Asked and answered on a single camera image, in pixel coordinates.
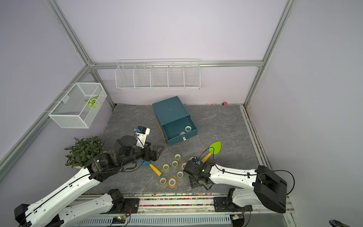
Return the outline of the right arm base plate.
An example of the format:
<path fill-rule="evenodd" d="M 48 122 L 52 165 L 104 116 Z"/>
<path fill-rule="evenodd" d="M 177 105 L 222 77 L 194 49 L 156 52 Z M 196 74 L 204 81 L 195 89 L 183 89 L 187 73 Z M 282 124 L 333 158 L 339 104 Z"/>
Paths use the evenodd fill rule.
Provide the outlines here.
<path fill-rule="evenodd" d="M 246 205 L 244 207 L 238 206 L 232 201 L 232 194 L 235 188 L 230 188 L 226 197 L 214 197 L 213 206 L 215 212 L 250 212 L 253 211 L 251 205 Z"/>

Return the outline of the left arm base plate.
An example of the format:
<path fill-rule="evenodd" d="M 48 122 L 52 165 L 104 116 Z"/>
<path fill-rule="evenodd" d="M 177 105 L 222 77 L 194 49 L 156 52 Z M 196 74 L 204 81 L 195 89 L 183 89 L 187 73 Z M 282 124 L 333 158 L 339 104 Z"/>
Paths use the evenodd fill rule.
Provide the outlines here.
<path fill-rule="evenodd" d="M 131 213 L 135 214 L 139 209 L 139 198 L 126 199 L 118 189 L 111 189 L 108 193 L 112 199 L 112 207 L 106 212 L 108 214 Z"/>

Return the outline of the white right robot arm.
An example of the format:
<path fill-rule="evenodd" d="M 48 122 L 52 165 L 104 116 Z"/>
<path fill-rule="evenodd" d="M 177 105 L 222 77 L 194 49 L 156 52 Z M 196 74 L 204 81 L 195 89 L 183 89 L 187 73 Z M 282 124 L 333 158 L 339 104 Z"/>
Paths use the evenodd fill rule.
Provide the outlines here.
<path fill-rule="evenodd" d="M 203 186 L 209 190 L 215 184 L 230 185 L 232 188 L 222 203 L 231 212 L 263 205 L 273 212 L 286 213 L 287 182 L 266 166 L 243 170 L 188 161 L 183 172 L 189 176 L 192 188 Z"/>

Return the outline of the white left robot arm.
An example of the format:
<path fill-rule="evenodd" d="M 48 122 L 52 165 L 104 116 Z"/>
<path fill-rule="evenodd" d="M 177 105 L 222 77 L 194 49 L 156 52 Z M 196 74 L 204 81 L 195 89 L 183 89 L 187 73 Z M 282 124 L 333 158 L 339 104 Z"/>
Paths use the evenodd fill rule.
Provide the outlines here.
<path fill-rule="evenodd" d="M 162 145 L 152 146 L 149 142 L 137 146 L 138 138 L 127 135 L 118 139 L 116 149 L 96 155 L 87 162 L 69 181 L 49 195 L 32 204 L 21 204 L 15 210 L 15 220 L 21 227 L 67 227 L 98 213 L 128 212 L 123 195 L 117 189 L 88 201 L 70 206 L 87 190 L 107 178 L 121 172 L 131 163 L 156 161 L 164 150 Z"/>

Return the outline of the teal drawer cabinet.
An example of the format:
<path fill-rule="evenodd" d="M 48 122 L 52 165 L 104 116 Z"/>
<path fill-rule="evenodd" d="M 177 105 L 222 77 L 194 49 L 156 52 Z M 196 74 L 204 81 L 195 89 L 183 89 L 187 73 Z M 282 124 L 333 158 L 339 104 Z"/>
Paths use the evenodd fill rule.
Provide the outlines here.
<path fill-rule="evenodd" d="M 153 103 L 152 107 L 168 145 L 175 145 L 197 136 L 198 128 L 178 96 Z M 192 131 L 179 135 L 180 132 L 185 131 L 186 126 L 191 126 Z"/>

